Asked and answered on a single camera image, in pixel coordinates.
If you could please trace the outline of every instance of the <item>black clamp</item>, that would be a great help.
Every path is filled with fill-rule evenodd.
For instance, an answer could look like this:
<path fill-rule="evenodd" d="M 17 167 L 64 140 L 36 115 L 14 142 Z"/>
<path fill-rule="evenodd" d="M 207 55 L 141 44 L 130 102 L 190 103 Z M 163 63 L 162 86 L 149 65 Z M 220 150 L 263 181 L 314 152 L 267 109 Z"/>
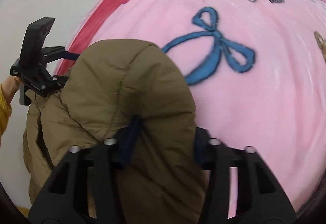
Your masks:
<path fill-rule="evenodd" d="M 69 53 L 65 47 L 46 47 L 43 44 L 50 33 L 55 18 L 44 17 L 31 23 L 25 33 L 20 57 L 10 69 L 10 75 L 22 79 L 25 86 L 20 86 L 20 104 L 30 105 L 30 99 L 25 96 L 28 89 L 42 97 L 63 87 L 68 80 L 65 76 L 51 76 L 47 64 L 58 59 L 77 60 L 79 54 Z"/>
<path fill-rule="evenodd" d="M 126 224 L 115 170 L 130 161 L 140 134 L 140 120 L 90 149 L 70 148 L 45 183 L 29 214 L 32 224 Z M 293 224 L 296 213 L 280 184 L 254 147 L 228 148 L 197 128 L 195 160 L 211 170 L 206 199 L 198 224 Z M 87 168 L 97 219 L 88 214 Z M 228 219 L 230 167 L 238 168 L 236 216 Z"/>

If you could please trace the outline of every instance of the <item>white wall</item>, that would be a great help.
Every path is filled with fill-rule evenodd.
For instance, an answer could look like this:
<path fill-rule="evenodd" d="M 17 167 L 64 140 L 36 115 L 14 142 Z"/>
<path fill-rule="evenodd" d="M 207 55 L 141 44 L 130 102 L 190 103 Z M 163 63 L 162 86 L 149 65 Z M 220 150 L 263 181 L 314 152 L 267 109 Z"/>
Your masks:
<path fill-rule="evenodd" d="M 27 26 L 44 17 L 56 21 L 45 46 L 66 45 L 79 22 L 98 0 L 0 0 L 0 81 L 19 57 Z M 3 135 L 0 151 L 0 181 L 16 205 L 30 207 L 29 174 L 22 159 L 22 135 L 28 107 L 14 98 L 13 115 Z"/>

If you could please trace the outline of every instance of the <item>olive puffer jacket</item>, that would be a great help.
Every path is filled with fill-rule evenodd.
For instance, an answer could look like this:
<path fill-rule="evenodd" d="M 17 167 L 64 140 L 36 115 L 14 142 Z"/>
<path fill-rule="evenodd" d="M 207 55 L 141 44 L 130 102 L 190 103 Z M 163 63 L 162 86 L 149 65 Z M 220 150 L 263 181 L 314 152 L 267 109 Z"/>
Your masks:
<path fill-rule="evenodd" d="M 137 114 L 141 137 L 131 165 L 117 174 L 127 223 L 197 223 L 206 180 L 193 159 L 195 104 L 174 63 L 152 43 L 105 40 L 87 48 L 67 75 L 65 87 L 47 98 L 26 93 L 31 201 L 70 146 L 112 138 Z"/>

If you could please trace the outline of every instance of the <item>metal screw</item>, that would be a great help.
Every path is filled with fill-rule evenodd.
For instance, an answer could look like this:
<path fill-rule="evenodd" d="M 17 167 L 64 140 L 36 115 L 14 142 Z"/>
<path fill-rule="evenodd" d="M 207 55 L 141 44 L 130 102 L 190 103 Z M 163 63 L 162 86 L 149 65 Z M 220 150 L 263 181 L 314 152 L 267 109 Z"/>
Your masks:
<path fill-rule="evenodd" d="M 208 143 L 210 144 L 210 145 L 215 145 L 215 146 L 217 146 L 217 145 L 221 145 L 221 141 L 219 140 L 219 139 L 210 139 L 209 141 L 208 141 Z"/>
<path fill-rule="evenodd" d="M 104 141 L 104 144 L 105 145 L 114 145 L 114 144 L 117 144 L 117 140 L 116 139 L 106 139 Z"/>
<path fill-rule="evenodd" d="M 256 153 L 257 149 L 255 147 L 253 147 L 253 146 L 247 146 L 245 148 L 245 151 L 246 151 L 246 153 Z"/>
<path fill-rule="evenodd" d="M 72 152 L 72 153 L 77 153 L 81 150 L 81 148 L 79 146 L 71 146 L 69 148 L 69 152 Z"/>

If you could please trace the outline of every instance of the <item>pink blanket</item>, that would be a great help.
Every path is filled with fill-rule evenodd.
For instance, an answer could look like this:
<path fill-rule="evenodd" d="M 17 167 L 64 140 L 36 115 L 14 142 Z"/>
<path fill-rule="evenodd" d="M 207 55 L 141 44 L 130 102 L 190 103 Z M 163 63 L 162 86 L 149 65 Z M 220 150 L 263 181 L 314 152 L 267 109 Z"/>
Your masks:
<path fill-rule="evenodd" d="M 298 210 L 326 168 L 324 40 L 314 34 L 326 36 L 325 7 L 325 0 L 101 0 L 68 48 L 81 53 L 113 38 L 162 47 L 190 85 L 198 126 L 231 147 L 255 146 Z M 71 65 L 63 61 L 58 73 Z"/>

